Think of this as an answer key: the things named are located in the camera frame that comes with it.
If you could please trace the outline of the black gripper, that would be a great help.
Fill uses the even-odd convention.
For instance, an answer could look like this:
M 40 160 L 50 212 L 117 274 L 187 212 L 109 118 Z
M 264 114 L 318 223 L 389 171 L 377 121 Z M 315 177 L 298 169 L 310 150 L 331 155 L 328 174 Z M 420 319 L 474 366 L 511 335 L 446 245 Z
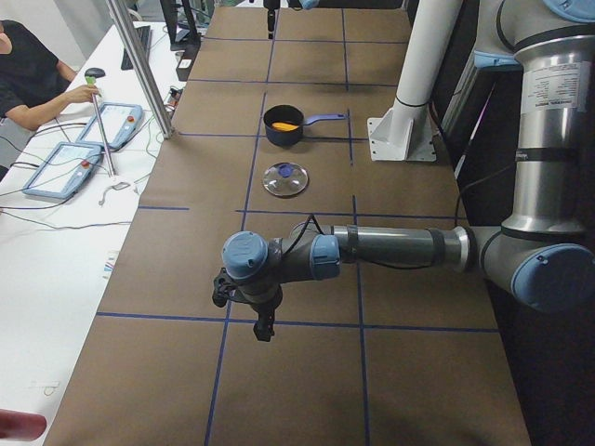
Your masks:
M 281 287 L 278 287 L 272 299 L 251 306 L 258 315 L 253 326 L 253 332 L 257 341 L 270 342 L 271 338 L 275 335 L 275 310 L 281 305 L 282 301 L 283 290 Z
M 267 11 L 267 32 L 268 39 L 272 40 L 275 33 L 275 23 L 277 18 L 277 11 L 281 7 L 280 0 L 263 0 L 263 7 Z

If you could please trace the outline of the person's hand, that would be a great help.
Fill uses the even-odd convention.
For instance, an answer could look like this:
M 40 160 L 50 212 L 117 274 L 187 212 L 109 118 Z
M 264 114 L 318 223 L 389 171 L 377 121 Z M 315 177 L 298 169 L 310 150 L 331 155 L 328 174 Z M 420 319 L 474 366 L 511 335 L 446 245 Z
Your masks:
M 70 103 L 84 103 L 92 102 L 95 96 L 101 96 L 101 92 L 94 85 L 80 85 L 67 91 L 66 95 Z

